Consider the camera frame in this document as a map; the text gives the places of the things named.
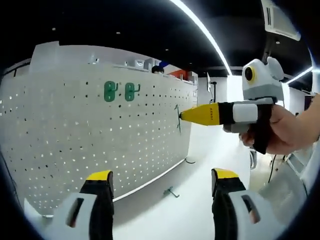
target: human hand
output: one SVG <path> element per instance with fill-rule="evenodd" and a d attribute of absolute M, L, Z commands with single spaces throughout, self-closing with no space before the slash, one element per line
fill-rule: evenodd
<path fill-rule="evenodd" d="M 272 134 L 266 152 L 287 155 L 300 148 L 304 141 L 302 122 L 284 107 L 274 105 L 270 118 Z M 255 133 L 250 127 L 248 132 L 239 135 L 245 146 L 251 147 L 255 142 Z"/>

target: pegboard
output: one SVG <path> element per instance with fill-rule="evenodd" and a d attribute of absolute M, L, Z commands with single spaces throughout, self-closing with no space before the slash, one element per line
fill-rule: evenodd
<path fill-rule="evenodd" d="M 118 83 L 115 100 L 104 84 Z M 141 85 L 133 101 L 125 84 Z M 50 215 L 93 172 L 112 170 L 115 198 L 187 156 L 195 86 L 173 77 L 81 65 L 5 79 L 0 87 L 0 146 L 18 194 Z"/>

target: ceiling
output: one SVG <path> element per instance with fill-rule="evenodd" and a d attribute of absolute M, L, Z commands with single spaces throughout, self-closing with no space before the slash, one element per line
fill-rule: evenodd
<path fill-rule="evenodd" d="M 183 0 L 217 41 L 230 66 L 241 67 L 262 59 L 268 39 L 259 0 Z M 226 76 L 208 39 L 169 0 L 25 1 L 8 7 L 10 19 L 2 28 L 2 69 L 32 56 L 35 45 L 96 45 L 124 49 L 164 60 L 200 76 Z M 311 66 L 303 38 L 298 42 L 277 35 L 280 44 L 271 56 L 285 74 L 296 76 Z M 292 84 L 310 90 L 311 74 Z"/>

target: white floor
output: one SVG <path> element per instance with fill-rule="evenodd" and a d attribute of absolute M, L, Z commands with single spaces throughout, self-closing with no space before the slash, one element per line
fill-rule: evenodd
<path fill-rule="evenodd" d="M 214 239 L 211 169 L 232 170 L 248 187 L 249 149 L 221 127 L 193 125 L 188 160 L 196 163 L 183 163 L 114 204 L 115 240 Z M 170 186 L 179 198 L 163 196 Z"/>
<path fill-rule="evenodd" d="M 282 164 L 282 157 L 282 155 L 279 155 L 275 158 L 271 178 L 277 175 L 277 169 Z M 268 184 L 273 158 L 274 155 L 268 153 L 265 155 L 257 153 L 257 165 L 250 173 L 250 190 L 258 192 L 262 187 Z"/>

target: air conditioner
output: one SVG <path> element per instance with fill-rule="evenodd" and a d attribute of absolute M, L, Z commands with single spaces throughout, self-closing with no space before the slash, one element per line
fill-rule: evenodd
<path fill-rule="evenodd" d="M 265 30 L 299 41 L 301 34 L 294 27 L 286 14 L 271 0 L 261 0 Z"/>

